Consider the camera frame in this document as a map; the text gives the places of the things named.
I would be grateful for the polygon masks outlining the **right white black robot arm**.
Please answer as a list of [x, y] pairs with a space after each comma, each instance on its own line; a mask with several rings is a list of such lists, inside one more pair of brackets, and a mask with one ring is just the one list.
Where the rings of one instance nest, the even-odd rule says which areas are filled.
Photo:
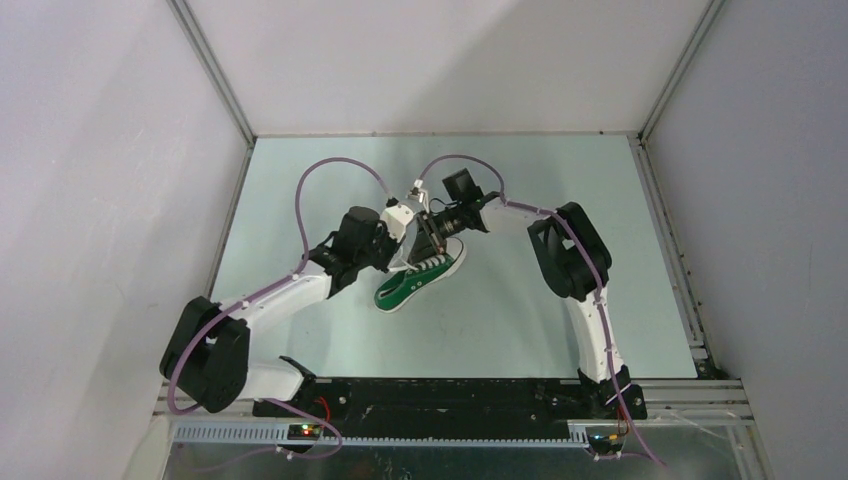
[[584, 209], [570, 202], [545, 209], [483, 193], [462, 169], [444, 179], [451, 201], [433, 211], [417, 179], [409, 196], [422, 209], [410, 260], [445, 254], [451, 238], [465, 230], [494, 233], [525, 228], [546, 286], [563, 299], [578, 351], [578, 378], [585, 411], [596, 418], [630, 419], [640, 395], [619, 353], [608, 308], [611, 254]]

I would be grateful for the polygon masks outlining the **white shoelace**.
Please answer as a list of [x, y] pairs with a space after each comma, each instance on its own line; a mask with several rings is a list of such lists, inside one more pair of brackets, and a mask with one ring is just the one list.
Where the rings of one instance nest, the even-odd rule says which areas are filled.
[[390, 266], [388, 271], [396, 273], [406, 270], [423, 271], [433, 269], [447, 269], [453, 267], [457, 262], [461, 263], [465, 256], [465, 244], [458, 238], [449, 238], [446, 241], [445, 251], [443, 253], [433, 253], [423, 259], [419, 259], [412, 263], [405, 262], [401, 265]]

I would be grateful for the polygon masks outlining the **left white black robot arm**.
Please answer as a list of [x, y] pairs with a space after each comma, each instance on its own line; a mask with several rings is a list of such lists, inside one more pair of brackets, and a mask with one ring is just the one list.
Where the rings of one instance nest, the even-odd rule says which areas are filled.
[[386, 271], [414, 216], [400, 203], [381, 213], [354, 206], [338, 230], [283, 279], [231, 303], [191, 300], [160, 362], [169, 409], [178, 415], [199, 408], [218, 413], [237, 400], [273, 399], [292, 416], [311, 412], [316, 390], [304, 382], [309, 371], [291, 359], [262, 360], [254, 341], [350, 286], [361, 271]]

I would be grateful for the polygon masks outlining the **green canvas sneaker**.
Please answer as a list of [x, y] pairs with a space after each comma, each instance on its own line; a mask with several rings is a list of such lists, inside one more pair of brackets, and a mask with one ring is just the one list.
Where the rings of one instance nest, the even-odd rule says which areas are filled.
[[455, 263], [449, 270], [406, 270], [393, 273], [375, 291], [373, 295], [374, 306], [383, 313], [393, 313], [399, 310], [416, 294], [434, 283], [452, 276], [463, 264], [467, 251], [465, 245], [463, 261]]

